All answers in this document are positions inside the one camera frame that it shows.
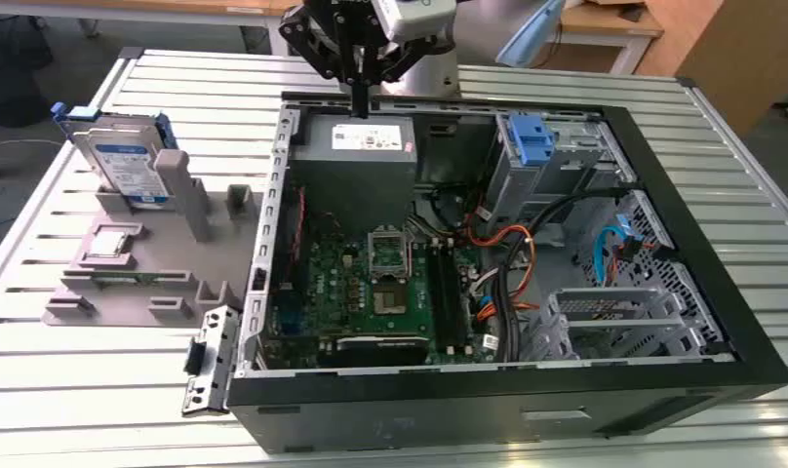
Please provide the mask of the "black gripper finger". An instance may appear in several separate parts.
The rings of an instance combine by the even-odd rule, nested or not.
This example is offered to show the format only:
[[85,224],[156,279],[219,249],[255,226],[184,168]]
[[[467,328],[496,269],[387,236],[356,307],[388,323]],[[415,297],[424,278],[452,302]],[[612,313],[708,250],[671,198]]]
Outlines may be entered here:
[[433,49],[433,37],[407,41],[391,52],[381,53],[381,44],[368,44],[361,61],[361,116],[369,112],[371,88],[383,82],[395,82]]
[[351,116],[361,116],[361,81],[353,54],[353,45],[347,34],[339,32],[340,45],[333,53],[317,52],[311,46],[317,24],[311,20],[305,7],[287,10],[280,24],[280,34],[291,48],[300,54],[323,78],[336,79],[349,88]]

